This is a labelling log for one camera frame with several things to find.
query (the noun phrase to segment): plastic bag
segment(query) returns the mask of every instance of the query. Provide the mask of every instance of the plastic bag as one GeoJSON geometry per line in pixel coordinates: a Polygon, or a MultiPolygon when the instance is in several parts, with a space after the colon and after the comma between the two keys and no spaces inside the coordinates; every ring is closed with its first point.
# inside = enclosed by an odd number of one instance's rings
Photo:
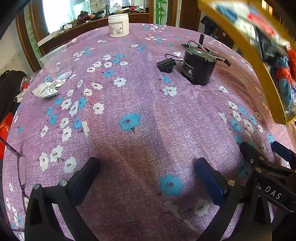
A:
{"type": "Polygon", "coordinates": [[[115,3],[113,8],[115,9],[115,14],[121,14],[122,13],[122,8],[118,3],[115,3]]]}

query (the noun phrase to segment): eyeglasses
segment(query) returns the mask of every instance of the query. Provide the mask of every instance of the eyeglasses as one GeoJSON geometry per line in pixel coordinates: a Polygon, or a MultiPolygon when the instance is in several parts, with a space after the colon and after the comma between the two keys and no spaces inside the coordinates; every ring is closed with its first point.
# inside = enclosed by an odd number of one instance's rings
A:
{"type": "MultiPolygon", "coordinates": [[[[11,145],[9,145],[2,137],[0,137],[0,141],[2,141],[3,144],[7,147],[7,149],[17,157],[17,175],[18,175],[20,188],[22,190],[22,204],[26,214],[28,202],[29,202],[29,197],[25,193],[25,188],[27,185],[27,170],[26,170],[27,159],[24,155],[19,154],[14,148],[12,148],[11,145]]],[[[16,232],[24,232],[24,230],[22,229],[12,229],[12,228],[10,229],[16,232]]]]}

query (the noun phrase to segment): table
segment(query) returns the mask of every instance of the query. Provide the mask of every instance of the table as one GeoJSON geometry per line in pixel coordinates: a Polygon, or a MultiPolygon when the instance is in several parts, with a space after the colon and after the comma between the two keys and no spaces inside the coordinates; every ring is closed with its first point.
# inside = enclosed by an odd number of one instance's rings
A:
{"type": "MultiPolygon", "coordinates": [[[[206,36],[204,46],[232,63],[218,62],[207,86],[192,85],[178,72],[181,65],[171,74],[158,70],[165,54],[183,56],[181,44],[199,35],[138,23],[126,37],[110,38],[103,27],[70,41],[72,75],[57,96],[40,99],[30,93],[50,81],[40,71],[8,138],[28,159],[26,193],[36,183],[69,179],[95,156],[102,171],[77,209],[100,240],[196,240],[218,210],[195,177],[196,158],[243,182],[248,170],[237,143],[248,141],[287,166],[270,143],[295,150],[295,126],[273,122],[259,80],[240,55],[206,36]]],[[[23,226],[17,162],[9,151],[3,190],[11,225],[23,226]]],[[[57,217],[71,237],[58,210],[57,217]]]]}

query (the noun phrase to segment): wall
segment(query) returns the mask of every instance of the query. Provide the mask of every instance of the wall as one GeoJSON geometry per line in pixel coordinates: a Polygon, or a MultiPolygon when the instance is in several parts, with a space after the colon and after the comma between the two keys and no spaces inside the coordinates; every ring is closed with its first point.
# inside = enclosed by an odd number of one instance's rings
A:
{"type": "Polygon", "coordinates": [[[0,74],[6,70],[21,70],[27,75],[33,73],[22,49],[15,20],[0,40],[0,74]]]}

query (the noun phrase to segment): red bag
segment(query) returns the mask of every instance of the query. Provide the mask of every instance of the red bag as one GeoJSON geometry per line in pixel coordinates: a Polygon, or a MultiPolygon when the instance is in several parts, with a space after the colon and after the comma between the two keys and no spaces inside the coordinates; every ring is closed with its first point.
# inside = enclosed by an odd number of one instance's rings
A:
{"type": "MultiPolygon", "coordinates": [[[[7,116],[4,118],[3,122],[0,124],[0,136],[6,141],[10,127],[12,124],[13,120],[13,115],[12,113],[8,113],[7,116]]],[[[4,158],[4,150],[5,150],[5,145],[0,141],[0,159],[3,160],[4,158]]]]}

